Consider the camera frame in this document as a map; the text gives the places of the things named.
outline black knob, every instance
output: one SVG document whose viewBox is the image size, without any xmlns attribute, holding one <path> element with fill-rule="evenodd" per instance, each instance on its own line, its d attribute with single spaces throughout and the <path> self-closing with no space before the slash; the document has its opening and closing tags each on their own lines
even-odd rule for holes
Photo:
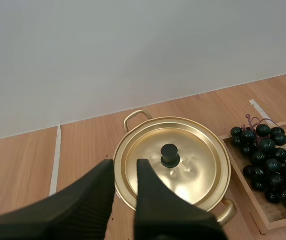
<svg viewBox="0 0 286 240">
<path fill-rule="evenodd" d="M 174 168 L 179 164 L 180 156 L 174 144 L 166 144 L 161 149 L 161 163 L 167 168 Z"/>
</svg>

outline gold pot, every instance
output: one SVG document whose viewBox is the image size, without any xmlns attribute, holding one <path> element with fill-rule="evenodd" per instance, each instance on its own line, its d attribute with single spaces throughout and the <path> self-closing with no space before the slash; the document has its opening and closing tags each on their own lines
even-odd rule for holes
<svg viewBox="0 0 286 240">
<path fill-rule="evenodd" d="M 138 114 L 148 120 L 129 131 L 128 120 Z M 181 199 L 207 212 L 223 202 L 227 208 L 217 219 L 221 225 L 235 216 L 235 204 L 224 198 L 231 177 L 229 156 L 210 130 L 180 117 L 152 118 L 145 110 L 127 116 L 124 129 L 127 134 L 114 154 L 115 187 L 130 208 L 136 207 L 136 161 L 148 159 L 161 181 Z M 168 144 L 178 150 L 175 167 L 161 161 L 160 150 Z"/>
</svg>

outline wooden table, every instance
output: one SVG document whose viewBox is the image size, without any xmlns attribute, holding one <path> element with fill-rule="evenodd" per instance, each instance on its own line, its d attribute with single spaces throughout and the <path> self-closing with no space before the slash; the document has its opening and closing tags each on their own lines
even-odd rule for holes
<svg viewBox="0 0 286 240">
<path fill-rule="evenodd" d="M 275 121 L 286 121 L 286 75 L 142 107 L 153 117 L 191 119 L 218 136 L 246 123 L 246 114 L 260 115 L 250 105 L 254 99 Z M 135 109 L 61 126 L 61 155 L 57 190 L 79 179 L 103 159 L 113 157 L 124 136 L 123 120 Z M 144 116 L 130 120 L 133 128 Z M 48 196 L 57 128 L 52 127 L 0 139 L 0 214 Z M 231 181 L 227 197 L 235 200 L 238 214 L 224 230 L 230 240 L 286 239 L 286 230 L 260 235 Z M 219 205 L 214 213 L 222 211 Z M 106 232 L 107 240 L 133 239 L 134 212 L 115 197 Z"/>
</svg>

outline tape strip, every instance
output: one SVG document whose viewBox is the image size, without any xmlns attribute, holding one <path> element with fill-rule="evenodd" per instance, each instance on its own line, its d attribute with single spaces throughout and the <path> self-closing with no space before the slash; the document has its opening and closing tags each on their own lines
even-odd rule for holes
<svg viewBox="0 0 286 240">
<path fill-rule="evenodd" d="M 55 155 L 54 155 L 54 162 L 52 169 L 51 184 L 49 187 L 49 196 L 54 195 L 56 193 L 60 154 L 61 154 L 61 126 L 57 126 Z"/>
<path fill-rule="evenodd" d="M 271 119 L 266 112 L 264 112 L 264 110 L 257 104 L 257 102 L 255 100 L 250 100 L 249 101 L 251 103 L 251 105 L 253 105 L 253 107 L 256 109 L 256 111 L 258 111 L 258 113 L 262 116 L 262 118 L 266 118 L 266 119 Z M 273 123 L 270 121 L 266 121 L 268 125 L 272 125 Z"/>
</svg>

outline gold handle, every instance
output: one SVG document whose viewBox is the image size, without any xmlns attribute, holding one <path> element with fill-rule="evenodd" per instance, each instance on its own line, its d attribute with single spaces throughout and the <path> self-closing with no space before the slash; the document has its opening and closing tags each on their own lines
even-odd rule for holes
<svg viewBox="0 0 286 240">
<path fill-rule="evenodd" d="M 129 114 L 129 115 L 127 116 L 127 118 L 125 118 L 125 120 L 124 120 L 124 129 L 125 129 L 125 131 L 126 131 L 127 133 L 129 132 L 128 126 L 127 126 L 128 120 L 129 120 L 129 119 L 132 119 L 134 116 L 136 116 L 136 115 L 138 115 L 138 114 L 144 114 L 147 119 L 149 119 L 149 120 L 152 119 L 151 114 L 149 114 L 149 113 L 148 113 L 147 111 L 145 111 L 145 110 L 137 110 L 137 111 L 135 111 L 135 112 L 132 112 L 132 113 Z"/>
<path fill-rule="evenodd" d="M 232 218 L 236 215 L 236 206 L 233 203 L 233 201 L 228 200 L 226 198 L 223 198 L 222 203 L 227 206 L 225 212 L 223 212 L 218 218 L 217 222 L 221 225 L 224 226 L 227 224 Z"/>
</svg>

